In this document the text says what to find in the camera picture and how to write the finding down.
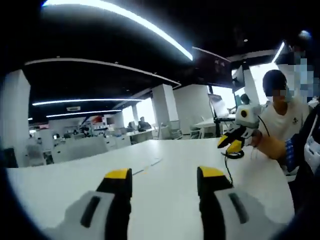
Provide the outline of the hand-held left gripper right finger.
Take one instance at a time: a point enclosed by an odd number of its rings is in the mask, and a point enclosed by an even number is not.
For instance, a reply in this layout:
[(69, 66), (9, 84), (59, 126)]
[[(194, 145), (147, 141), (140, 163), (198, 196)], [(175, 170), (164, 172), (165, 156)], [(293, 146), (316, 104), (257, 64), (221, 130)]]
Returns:
[(197, 168), (197, 192), (205, 240), (271, 240), (284, 228), (217, 168)]

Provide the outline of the person's right hand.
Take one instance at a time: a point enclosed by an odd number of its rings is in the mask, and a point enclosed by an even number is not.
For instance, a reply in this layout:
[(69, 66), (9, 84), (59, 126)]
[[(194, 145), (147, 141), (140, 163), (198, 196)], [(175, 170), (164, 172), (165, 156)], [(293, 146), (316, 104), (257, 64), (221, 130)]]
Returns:
[(250, 145), (256, 148), (260, 144), (262, 138), (263, 138), (263, 134), (258, 129), (255, 129), (251, 134)]

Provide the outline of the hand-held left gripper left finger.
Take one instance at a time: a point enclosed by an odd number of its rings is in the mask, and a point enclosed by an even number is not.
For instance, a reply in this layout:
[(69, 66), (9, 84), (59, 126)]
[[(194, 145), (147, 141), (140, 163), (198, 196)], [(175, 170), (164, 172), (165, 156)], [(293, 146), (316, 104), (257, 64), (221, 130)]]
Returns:
[(107, 173), (65, 211), (66, 240), (126, 240), (131, 214), (132, 169)]

